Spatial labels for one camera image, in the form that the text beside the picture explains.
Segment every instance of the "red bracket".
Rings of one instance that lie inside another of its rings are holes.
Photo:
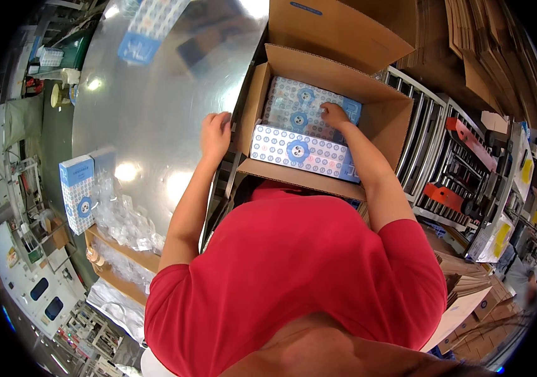
[[[463,124],[459,119],[455,117],[448,117],[446,119],[446,129],[452,132],[456,132],[459,140],[463,142],[468,148],[476,155],[480,161],[490,171],[495,171],[497,166],[496,159],[490,155],[490,153],[482,146],[480,141],[476,139],[474,134]]]
[[[433,183],[428,183],[425,185],[423,193],[431,200],[437,201],[441,205],[445,205],[452,210],[462,213],[461,205],[463,205],[463,198],[450,189],[442,185],[437,186]]]

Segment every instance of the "stack of cardboard boxes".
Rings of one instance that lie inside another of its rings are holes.
[[[455,256],[441,239],[423,227],[446,278],[447,309],[436,332],[422,351],[438,345],[441,353],[453,350],[457,359],[478,362],[514,331],[519,307],[499,305],[511,298],[503,283],[480,265]]]
[[[466,110],[526,120],[537,129],[537,56],[504,2],[418,2],[414,53],[397,67]]]

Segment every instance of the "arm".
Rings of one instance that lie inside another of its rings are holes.
[[[210,185],[230,143],[230,114],[210,114],[201,122],[202,157],[170,220],[159,270],[189,264],[199,255]]]
[[[405,192],[384,155],[348,119],[344,110],[333,103],[321,105],[326,123],[344,135],[367,195],[371,230],[378,233],[389,222],[400,219],[417,221]]]

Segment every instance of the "window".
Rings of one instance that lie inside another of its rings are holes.
[[[30,297],[33,298],[34,301],[38,301],[38,298],[40,298],[44,291],[46,291],[46,288],[48,288],[48,280],[46,280],[46,277],[43,277],[31,290]]]
[[[46,306],[44,314],[46,314],[46,317],[48,317],[49,320],[54,321],[59,315],[59,312],[61,312],[61,309],[63,309],[63,303],[55,296],[51,303]]]

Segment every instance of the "wheel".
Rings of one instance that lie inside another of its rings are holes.
[[[469,216],[471,211],[474,209],[474,201],[471,199],[463,199],[463,203],[461,204],[461,213]]]
[[[486,133],[484,134],[484,142],[489,148],[495,146],[495,133],[492,130],[486,130]]]

